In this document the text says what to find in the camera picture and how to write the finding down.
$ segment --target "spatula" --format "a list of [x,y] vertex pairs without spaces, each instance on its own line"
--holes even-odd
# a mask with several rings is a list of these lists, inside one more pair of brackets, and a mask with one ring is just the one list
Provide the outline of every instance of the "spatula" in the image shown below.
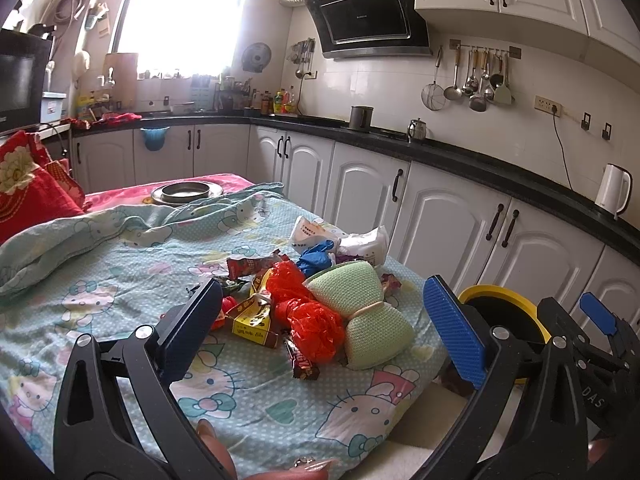
[[511,90],[509,90],[509,55],[504,55],[504,81],[495,89],[494,103],[511,104]]

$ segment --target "range hood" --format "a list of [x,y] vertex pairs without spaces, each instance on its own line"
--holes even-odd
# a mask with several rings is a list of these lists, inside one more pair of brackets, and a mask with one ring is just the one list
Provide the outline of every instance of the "range hood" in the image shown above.
[[415,0],[303,0],[325,58],[431,56]]

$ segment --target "power outlet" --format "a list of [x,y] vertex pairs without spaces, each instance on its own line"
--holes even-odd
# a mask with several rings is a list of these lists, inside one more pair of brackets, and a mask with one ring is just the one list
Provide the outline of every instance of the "power outlet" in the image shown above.
[[546,97],[540,97],[539,95],[536,95],[536,100],[533,103],[533,107],[536,110],[540,110],[541,112],[546,112],[547,114],[552,115],[554,114],[552,110],[554,105],[558,109],[558,111],[556,112],[556,117],[559,117],[560,115],[562,115],[562,105],[560,103],[556,103],[555,101],[547,99]]

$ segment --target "bed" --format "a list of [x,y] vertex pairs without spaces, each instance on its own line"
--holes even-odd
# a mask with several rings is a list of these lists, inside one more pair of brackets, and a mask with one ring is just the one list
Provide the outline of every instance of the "bed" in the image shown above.
[[[297,257],[287,243],[297,216],[324,223],[288,202],[280,184],[251,186],[231,175],[198,180],[221,184],[225,195],[176,209],[146,203],[150,189],[141,187],[92,195],[88,214],[30,228],[0,248],[0,402],[50,468],[60,383],[81,333],[129,336],[185,303],[187,288],[225,274],[228,257],[276,248]],[[331,478],[340,478],[436,376],[446,350],[422,307],[424,280],[391,258],[379,272],[401,280],[389,301],[416,333],[390,362],[363,371],[333,362],[321,366],[317,381],[300,381],[284,348],[215,331],[172,384],[191,422],[213,424],[239,478],[288,469],[302,456],[338,459]],[[120,386],[143,447],[160,456],[130,386]]]

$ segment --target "bottle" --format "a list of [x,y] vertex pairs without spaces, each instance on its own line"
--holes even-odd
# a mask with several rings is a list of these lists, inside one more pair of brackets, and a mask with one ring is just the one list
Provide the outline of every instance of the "bottle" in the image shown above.
[[264,92],[264,94],[262,95],[262,101],[260,102],[260,113],[262,115],[268,115],[269,114],[269,101],[270,101],[271,97],[269,96],[269,91],[266,90]]
[[287,92],[287,102],[285,103],[284,111],[287,114],[296,113],[296,95],[293,93],[293,85]]
[[281,114],[284,111],[284,105],[283,105],[283,101],[284,101],[284,88],[281,88],[280,90],[278,90],[278,93],[276,94],[276,97],[273,98],[273,113],[275,114]]

